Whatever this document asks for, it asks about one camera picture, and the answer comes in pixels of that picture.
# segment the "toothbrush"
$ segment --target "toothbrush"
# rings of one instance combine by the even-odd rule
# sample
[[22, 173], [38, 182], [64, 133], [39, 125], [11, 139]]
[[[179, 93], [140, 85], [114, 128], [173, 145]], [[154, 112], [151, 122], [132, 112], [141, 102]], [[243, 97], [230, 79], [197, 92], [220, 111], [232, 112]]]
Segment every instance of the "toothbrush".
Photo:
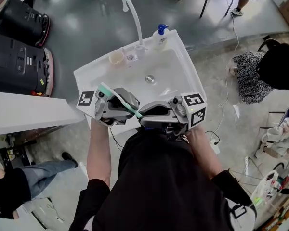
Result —
[[104, 95], [106, 95], [107, 97], [110, 97], [111, 94], [115, 95], [119, 100], [120, 102], [122, 103], [122, 105], [127, 108], [129, 111], [133, 112], [136, 117], [139, 119], [141, 117], [143, 117], [142, 114], [140, 114], [137, 110], [133, 109], [127, 102], [124, 101], [124, 99], [119, 95], [117, 94], [114, 90], [112, 90], [109, 86], [107, 86], [105, 83], [101, 83], [99, 84], [98, 86], [98, 90], [100, 92], [102, 92]]

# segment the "small cup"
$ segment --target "small cup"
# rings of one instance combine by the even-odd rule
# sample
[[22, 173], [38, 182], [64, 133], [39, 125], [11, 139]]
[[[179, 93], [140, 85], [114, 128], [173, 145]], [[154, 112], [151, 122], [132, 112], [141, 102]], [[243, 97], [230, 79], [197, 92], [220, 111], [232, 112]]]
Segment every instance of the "small cup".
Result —
[[125, 56], [122, 52], [122, 50], [115, 50], [112, 51], [109, 56], [109, 61], [114, 65], [121, 65], [125, 63]]

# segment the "white sink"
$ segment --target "white sink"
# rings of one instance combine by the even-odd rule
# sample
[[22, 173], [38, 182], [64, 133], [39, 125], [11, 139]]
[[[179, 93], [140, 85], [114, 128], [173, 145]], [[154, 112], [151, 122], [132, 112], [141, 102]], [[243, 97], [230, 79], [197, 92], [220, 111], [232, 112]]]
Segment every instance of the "white sink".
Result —
[[[144, 39], [151, 48], [152, 37]], [[132, 51], [136, 43], [124, 47]], [[144, 57], [128, 61], [124, 66], [114, 66], [108, 54], [74, 71], [79, 94], [84, 90], [95, 90], [104, 82], [111, 88], [123, 87], [140, 101], [140, 108], [152, 101], [168, 101], [184, 92], [198, 91], [206, 100], [194, 65], [176, 30], [168, 34], [167, 47], [162, 52], [147, 51]], [[150, 76], [153, 82], [146, 81]], [[126, 125], [114, 125], [114, 135], [139, 127], [136, 117], [127, 120]]]

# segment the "cable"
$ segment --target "cable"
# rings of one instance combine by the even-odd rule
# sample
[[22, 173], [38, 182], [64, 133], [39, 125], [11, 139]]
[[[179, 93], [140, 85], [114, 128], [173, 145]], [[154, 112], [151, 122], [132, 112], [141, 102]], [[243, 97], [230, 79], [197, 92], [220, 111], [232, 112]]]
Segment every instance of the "cable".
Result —
[[217, 145], [221, 141], [220, 137], [218, 137], [218, 135], [216, 133], [214, 133], [213, 131], [210, 131], [210, 130], [206, 131], [205, 133], [208, 133], [208, 132], [213, 133], [218, 138], [218, 141], [214, 143], [214, 145]]
[[52, 207], [51, 207], [50, 204], [47, 204], [46, 207], [49, 208], [49, 209], [55, 210], [55, 212], [57, 213], [58, 218], [61, 219], [62, 221], [64, 221], [64, 220], [59, 216], [58, 211], [54, 208], [54, 204], [53, 204], [52, 202], [51, 202], [51, 204], [53, 205]]
[[123, 148], [123, 146], [120, 145], [120, 144], [116, 141], [115, 136], [114, 136], [114, 134], [113, 134], [112, 131], [111, 131], [112, 126], [113, 126], [113, 125], [111, 125], [111, 127], [110, 127], [111, 135], [112, 135], [112, 137], [113, 137], [113, 139], [114, 139], [114, 141], [115, 141], [115, 143], [116, 143], [117, 148], [119, 149], [119, 151], [122, 152], [122, 150], [120, 150], [120, 148], [119, 148], [118, 146], [120, 146], [121, 148]]
[[[47, 204], [46, 207], [49, 208], [49, 209], [53, 209], [53, 210], [55, 210], [55, 212], [56, 212], [58, 218], [61, 219], [62, 221], [65, 221], [65, 220], [63, 220], [63, 219], [59, 216], [58, 211], [55, 209], [54, 204], [53, 204], [51, 198], [50, 198], [50, 197], [46, 197], [46, 198], [47, 198], [48, 201], [53, 205], [53, 206], [51, 206], [50, 204]], [[35, 198], [35, 199], [32, 199], [32, 200], [46, 199], [46, 198]]]
[[[231, 13], [231, 17], [232, 17], [232, 22], [233, 22], [233, 32], [234, 32], [234, 34], [235, 34], [235, 36], [236, 36], [236, 39], [237, 39], [237, 45], [236, 45], [236, 47], [235, 47], [235, 50], [233, 51], [233, 53], [235, 53], [235, 52], [236, 52], [236, 49], [238, 48], [238, 46], [239, 46], [239, 44], [240, 44], [240, 42], [239, 42], [239, 37], [238, 37], [238, 35], [236, 34], [236, 31], [235, 31], [235, 19], [234, 19], [232, 13]], [[223, 117], [222, 117], [220, 123], [218, 124], [217, 129], [214, 131], [214, 134], [218, 131], [218, 129], [219, 129], [220, 126], [221, 126], [221, 123], [223, 122], [223, 118], [224, 118], [223, 106], [224, 106], [224, 105], [228, 102], [228, 100], [229, 100], [228, 83], [227, 83], [227, 67], [228, 67], [228, 64], [230, 63], [231, 60], [232, 60], [232, 57], [230, 58], [229, 62], [227, 63], [227, 65], [226, 65], [226, 67], [225, 67], [225, 81], [226, 81], [227, 99], [226, 99], [226, 101], [225, 101], [223, 104], [221, 104], [221, 103], [218, 104], [218, 107], [222, 108]]]

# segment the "white faucet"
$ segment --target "white faucet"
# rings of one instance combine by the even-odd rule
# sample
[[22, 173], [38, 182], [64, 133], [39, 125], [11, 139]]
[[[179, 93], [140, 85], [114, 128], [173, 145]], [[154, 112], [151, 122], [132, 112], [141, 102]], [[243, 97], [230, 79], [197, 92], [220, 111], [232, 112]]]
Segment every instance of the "white faucet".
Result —
[[136, 44], [136, 52], [137, 52], [137, 55], [142, 56], [142, 55], [144, 55], [145, 50], [147, 50], [147, 48], [144, 46], [144, 43], [143, 43], [143, 36], [141, 33], [141, 27], [140, 27], [140, 22], [138, 19], [137, 12], [136, 12], [131, 0], [122, 0], [122, 2], [123, 2], [123, 11], [127, 12], [129, 10], [129, 8], [127, 6], [127, 4], [128, 4], [130, 9], [131, 9], [131, 13], [134, 17], [136, 27], [137, 27], [138, 37], [139, 37], [139, 44]]

